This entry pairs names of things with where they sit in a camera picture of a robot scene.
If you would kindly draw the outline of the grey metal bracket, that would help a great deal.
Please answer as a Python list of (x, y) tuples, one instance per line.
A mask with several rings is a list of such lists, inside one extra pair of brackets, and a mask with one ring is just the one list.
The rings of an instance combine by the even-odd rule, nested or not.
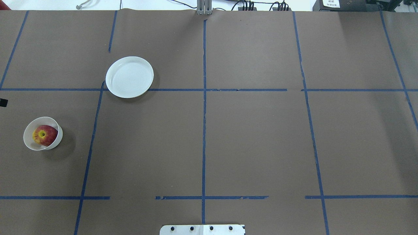
[(212, 15), (212, 0), (197, 0), (197, 15)]

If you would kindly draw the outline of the brown paper table cover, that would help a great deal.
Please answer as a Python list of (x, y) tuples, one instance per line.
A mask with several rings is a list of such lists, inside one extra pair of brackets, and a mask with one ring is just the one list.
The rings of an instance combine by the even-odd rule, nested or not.
[(412, 12), (1, 11), (1, 234), (416, 235), (416, 44)]

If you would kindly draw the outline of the black object at left edge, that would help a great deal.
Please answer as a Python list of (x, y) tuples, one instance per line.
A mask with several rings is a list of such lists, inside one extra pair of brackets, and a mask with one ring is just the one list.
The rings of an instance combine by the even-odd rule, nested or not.
[(8, 105), (8, 100), (0, 98), (0, 107), (6, 107), (7, 105)]

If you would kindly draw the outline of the red yellow apple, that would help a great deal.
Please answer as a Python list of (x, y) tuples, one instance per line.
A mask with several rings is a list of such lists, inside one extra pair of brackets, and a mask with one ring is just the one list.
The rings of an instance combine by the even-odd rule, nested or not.
[(58, 130), (49, 125), (40, 125), (32, 133), (35, 143), (50, 146), (58, 136)]

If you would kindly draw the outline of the black power strip with plugs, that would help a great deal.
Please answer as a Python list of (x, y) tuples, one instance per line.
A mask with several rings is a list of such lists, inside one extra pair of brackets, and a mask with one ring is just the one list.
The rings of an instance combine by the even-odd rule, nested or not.
[(253, 1), (253, 0), (236, 0), (231, 10), (238, 11), (291, 11), (290, 6), (285, 0), (268, 2), (266, 1)]

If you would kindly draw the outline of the white bowl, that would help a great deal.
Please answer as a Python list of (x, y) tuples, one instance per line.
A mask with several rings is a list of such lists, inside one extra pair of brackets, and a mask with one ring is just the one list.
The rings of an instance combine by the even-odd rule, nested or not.
[[(35, 143), (35, 141), (32, 138), (33, 131), (40, 125), (49, 125), (58, 130), (58, 136), (50, 146), (41, 146)], [(37, 119), (34, 119), (32, 122), (30, 122), (27, 125), (24, 131), (23, 140), (24, 140), (25, 145), (29, 149), (35, 150), (35, 151), (41, 151), (41, 150), (51, 150), (57, 147), (58, 144), (60, 144), (62, 137), (63, 137), (63, 130), (61, 126), (58, 125), (58, 123), (54, 119), (50, 117), (39, 117)]]

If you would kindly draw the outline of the white metal mounting plate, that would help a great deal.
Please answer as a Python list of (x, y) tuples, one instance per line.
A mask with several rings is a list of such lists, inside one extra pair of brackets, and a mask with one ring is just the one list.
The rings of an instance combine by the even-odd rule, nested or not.
[(219, 224), (219, 225), (165, 225), (159, 232), (160, 235), (245, 235), (244, 225)]

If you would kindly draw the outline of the white round plate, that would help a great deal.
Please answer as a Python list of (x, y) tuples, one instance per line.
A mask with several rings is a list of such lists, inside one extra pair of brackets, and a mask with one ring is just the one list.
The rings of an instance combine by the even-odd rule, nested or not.
[(154, 69), (137, 56), (127, 56), (115, 61), (107, 70), (105, 83), (109, 91), (119, 98), (137, 98), (151, 87)]

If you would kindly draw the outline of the black box with label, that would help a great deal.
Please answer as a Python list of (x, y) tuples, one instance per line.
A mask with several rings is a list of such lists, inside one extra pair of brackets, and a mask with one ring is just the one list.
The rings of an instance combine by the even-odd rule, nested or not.
[(312, 11), (368, 12), (373, 9), (366, 0), (317, 0)]

